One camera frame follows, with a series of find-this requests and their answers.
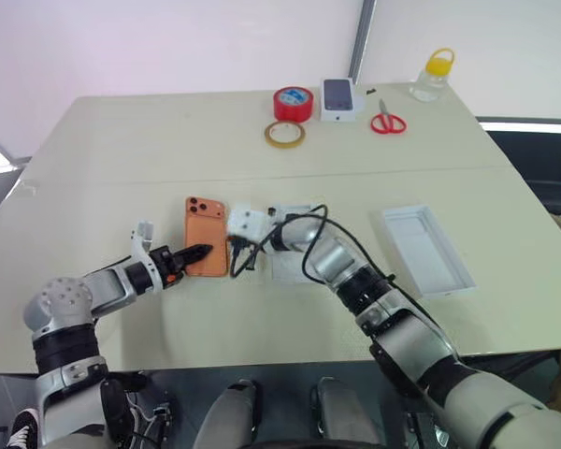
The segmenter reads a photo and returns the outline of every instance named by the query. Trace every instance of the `red scissors handle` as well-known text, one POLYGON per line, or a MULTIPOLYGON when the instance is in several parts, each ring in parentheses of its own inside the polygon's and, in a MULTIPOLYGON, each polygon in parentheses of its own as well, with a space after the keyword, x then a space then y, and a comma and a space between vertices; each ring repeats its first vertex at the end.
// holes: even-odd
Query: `red scissors handle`
POLYGON ((398 115, 381 113, 372 117, 370 127, 378 134, 401 134, 408 129, 408 124, 398 115))

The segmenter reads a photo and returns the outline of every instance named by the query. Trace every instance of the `red tape roll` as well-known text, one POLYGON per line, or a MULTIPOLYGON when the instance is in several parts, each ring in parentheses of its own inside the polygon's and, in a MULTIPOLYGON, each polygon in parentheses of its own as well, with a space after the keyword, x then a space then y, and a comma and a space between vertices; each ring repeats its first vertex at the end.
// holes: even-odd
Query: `red tape roll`
POLYGON ((284 87, 274 93, 274 116, 277 120, 302 123, 311 117, 314 94, 303 87, 284 87))

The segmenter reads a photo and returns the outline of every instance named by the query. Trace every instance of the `metal pole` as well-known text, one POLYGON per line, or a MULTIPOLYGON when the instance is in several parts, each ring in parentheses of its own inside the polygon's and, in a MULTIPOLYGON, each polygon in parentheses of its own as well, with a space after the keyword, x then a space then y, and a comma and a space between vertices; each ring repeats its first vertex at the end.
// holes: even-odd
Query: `metal pole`
POLYGON ((353 84, 357 84, 360 72, 362 71, 362 62, 366 52, 367 38, 370 34, 375 8, 376 0, 364 0, 362 13, 359 16, 359 24, 357 25, 355 44, 353 44, 352 61, 349 65, 348 77, 353 80, 353 84))

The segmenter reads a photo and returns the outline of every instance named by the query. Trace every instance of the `yellow lid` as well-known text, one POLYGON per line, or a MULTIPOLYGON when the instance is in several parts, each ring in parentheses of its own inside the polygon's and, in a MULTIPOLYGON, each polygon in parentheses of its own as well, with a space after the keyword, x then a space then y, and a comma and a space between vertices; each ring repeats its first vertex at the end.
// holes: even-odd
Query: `yellow lid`
POLYGON ((451 67, 455 62, 455 52, 451 49, 439 49, 436 50, 430 56, 430 59, 426 63, 426 72, 435 77, 445 77, 449 75, 451 67), (448 52, 451 54, 450 59, 438 57, 437 55, 443 52, 448 52))

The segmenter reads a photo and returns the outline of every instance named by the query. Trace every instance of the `clear plastic bottle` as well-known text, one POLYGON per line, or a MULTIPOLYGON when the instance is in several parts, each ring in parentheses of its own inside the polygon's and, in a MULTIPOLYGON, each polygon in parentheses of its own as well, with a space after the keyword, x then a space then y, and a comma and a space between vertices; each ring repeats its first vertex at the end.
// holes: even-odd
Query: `clear plastic bottle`
POLYGON ((418 79, 411 85, 410 92, 420 101, 434 101, 440 97, 449 79, 449 72, 455 61, 455 53, 451 49, 436 50, 428 59, 426 67, 418 79), (441 53, 450 53, 451 58, 439 57, 441 53))

